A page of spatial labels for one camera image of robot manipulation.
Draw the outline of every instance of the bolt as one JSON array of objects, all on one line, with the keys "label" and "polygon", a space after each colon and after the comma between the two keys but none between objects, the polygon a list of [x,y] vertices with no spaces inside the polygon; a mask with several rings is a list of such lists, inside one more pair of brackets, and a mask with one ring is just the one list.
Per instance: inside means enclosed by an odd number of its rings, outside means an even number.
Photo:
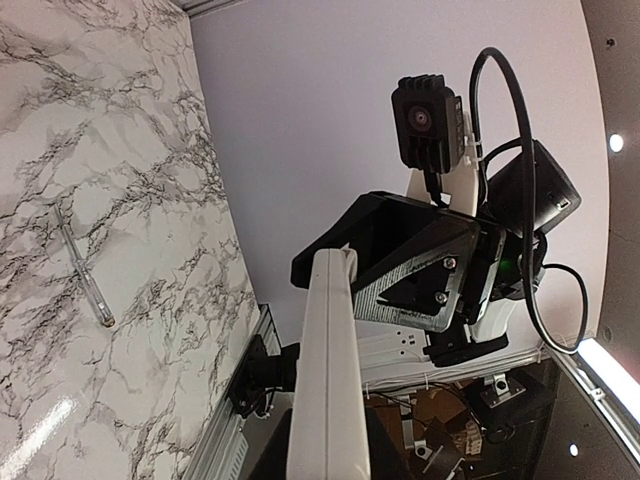
[{"label": "bolt", "polygon": [[447,300],[449,300],[449,295],[444,292],[436,292],[434,298],[437,303],[439,303],[440,305],[444,305],[445,303],[447,303]]},{"label": "bolt", "polygon": [[447,270],[453,270],[454,268],[456,268],[456,259],[453,257],[447,257],[442,261],[442,265]]}]

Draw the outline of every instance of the marble wall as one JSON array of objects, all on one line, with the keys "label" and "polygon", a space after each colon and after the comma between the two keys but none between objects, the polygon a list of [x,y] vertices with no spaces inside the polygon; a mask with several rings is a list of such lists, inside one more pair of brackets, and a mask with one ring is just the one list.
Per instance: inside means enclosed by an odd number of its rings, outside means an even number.
[{"label": "marble wall", "polygon": [[184,13],[3,0],[0,478],[180,478],[257,319]]}]

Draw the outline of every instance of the black bracket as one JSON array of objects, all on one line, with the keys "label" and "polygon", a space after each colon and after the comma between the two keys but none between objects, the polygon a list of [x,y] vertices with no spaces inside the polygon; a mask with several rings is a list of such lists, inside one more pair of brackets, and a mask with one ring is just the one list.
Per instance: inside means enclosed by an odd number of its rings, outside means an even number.
[{"label": "black bracket", "polygon": [[295,391],[299,357],[299,343],[282,348],[280,355],[270,356],[262,336],[255,335],[229,388],[235,411],[242,418],[254,412],[262,415],[269,407],[270,394]]}]

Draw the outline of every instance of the ceiling light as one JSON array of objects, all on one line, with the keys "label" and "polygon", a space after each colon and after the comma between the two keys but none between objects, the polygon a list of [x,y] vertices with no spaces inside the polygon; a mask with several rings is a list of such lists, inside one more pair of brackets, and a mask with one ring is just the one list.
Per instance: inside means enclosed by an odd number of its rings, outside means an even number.
[{"label": "ceiling light", "polygon": [[578,353],[633,418],[640,422],[640,384],[593,338],[582,342]]},{"label": "ceiling light", "polygon": [[618,153],[622,150],[622,147],[624,147],[624,139],[617,133],[614,133],[609,137],[609,147],[612,152]]}]

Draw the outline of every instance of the camera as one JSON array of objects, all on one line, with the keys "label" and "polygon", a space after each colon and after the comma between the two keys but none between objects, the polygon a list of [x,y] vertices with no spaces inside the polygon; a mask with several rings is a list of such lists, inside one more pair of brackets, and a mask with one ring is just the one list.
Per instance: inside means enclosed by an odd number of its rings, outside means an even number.
[{"label": "camera", "polygon": [[464,153],[462,99],[444,76],[405,77],[391,101],[402,162],[425,175],[453,171]]}]

